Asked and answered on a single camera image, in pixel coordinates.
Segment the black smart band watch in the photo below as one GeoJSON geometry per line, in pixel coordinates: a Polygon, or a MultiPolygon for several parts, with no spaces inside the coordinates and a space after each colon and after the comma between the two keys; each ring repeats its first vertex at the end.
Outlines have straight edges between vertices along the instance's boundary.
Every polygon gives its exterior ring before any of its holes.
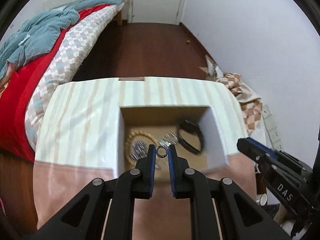
{"type": "Polygon", "coordinates": [[[200,155],[204,149],[204,135],[198,123],[183,120],[176,129],[178,143],[188,152],[200,155]]]}

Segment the white cardboard box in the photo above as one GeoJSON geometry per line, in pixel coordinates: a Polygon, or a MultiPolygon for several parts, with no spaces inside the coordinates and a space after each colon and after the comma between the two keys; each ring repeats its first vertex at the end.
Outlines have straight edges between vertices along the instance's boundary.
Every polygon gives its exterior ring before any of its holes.
{"type": "Polygon", "coordinates": [[[227,152],[217,115],[209,106],[121,107],[117,146],[119,176],[136,164],[151,144],[166,148],[175,145],[177,155],[187,159],[189,166],[207,173],[228,164],[227,152]],[[177,141],[179,122],[190,120],[199,124],[204,135],[204,149],[200,155],[185,150],[177,141]]]}

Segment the brown checkered cloth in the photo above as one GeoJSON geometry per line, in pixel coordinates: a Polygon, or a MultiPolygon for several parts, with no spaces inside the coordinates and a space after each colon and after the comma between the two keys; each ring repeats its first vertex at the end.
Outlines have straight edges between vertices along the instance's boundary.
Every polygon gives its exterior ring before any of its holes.
{"type": "Polygon", "coordinates": [[[219,77],[216,82],[224,84],[237,99],[247,133],[251,135],[262,120],[263,104],[261,98],[242,81],[240,74],[227,73],[223,77],[219,77]]]}

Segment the striped and pink tablecloth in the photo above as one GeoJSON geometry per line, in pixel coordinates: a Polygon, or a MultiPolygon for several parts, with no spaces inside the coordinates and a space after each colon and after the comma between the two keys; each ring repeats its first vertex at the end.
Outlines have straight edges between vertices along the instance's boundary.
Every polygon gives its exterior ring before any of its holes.
{"type": "Polygon", "coordinates": [[[231,177],[257,194],[253,163],[236,149],[247,131],[237,96],[220,82],[148,77],[144,81],[100,79],[57,87],[37,132],[33,190],[43,226],[92,179],[117,178],[133,168],[150,144],[164,148],[182,136],[184,119],[200,126],[204,149],[193,155],[177,145],[191,167],[211,178],[231,177]]]}

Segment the torn cardboard pieces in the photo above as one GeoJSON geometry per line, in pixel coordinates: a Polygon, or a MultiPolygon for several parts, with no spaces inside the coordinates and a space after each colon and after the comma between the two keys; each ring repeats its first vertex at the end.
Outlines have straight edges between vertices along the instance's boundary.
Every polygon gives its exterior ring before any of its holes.
{"type": "Polygon", "coordinates": [[[206,80],[216,81],[217,79],[224,77],[223,71],[209,55],[205,55],[205,60],[207,66],[199,67],[199,69],[205,72],[206,80]]]}

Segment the red bed blanket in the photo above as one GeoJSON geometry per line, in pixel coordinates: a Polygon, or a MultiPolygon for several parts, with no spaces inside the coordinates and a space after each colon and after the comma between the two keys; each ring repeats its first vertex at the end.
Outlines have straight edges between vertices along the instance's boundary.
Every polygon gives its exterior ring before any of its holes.
{"type": "Polygon", "coordinates": [[[1,149],[31,163],[35,151],[25,132],[25,112],[41,77],[59,50],[70,28],[61,31],[52,50],[13,73],[7,88],[1,94],[1,149]]]}

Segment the white door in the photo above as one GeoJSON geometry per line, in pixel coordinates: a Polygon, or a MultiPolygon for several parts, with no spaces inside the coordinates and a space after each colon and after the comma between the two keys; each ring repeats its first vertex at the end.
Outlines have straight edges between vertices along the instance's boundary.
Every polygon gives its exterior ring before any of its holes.
{"type": "Polygon", "coordinates": [[[185,0],[128,0],[129,23],[161,23],[178,25],[185,0]]]}

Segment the teal fleece blanket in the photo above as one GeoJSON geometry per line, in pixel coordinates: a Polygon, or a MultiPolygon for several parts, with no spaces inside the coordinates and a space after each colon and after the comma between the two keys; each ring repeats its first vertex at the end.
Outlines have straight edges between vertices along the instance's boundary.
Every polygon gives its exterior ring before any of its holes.
{"type": "Polygon", "coordinates": [[[62,9],[44,11],[26,20],[16,33],[1,46],[1,79],[8,78],[9,66],[14,70],[48,54],[61,31],[80,20],[80,11],[97,5],[119,5],[124,0],[82,0],[63,5],[62,9]]]}

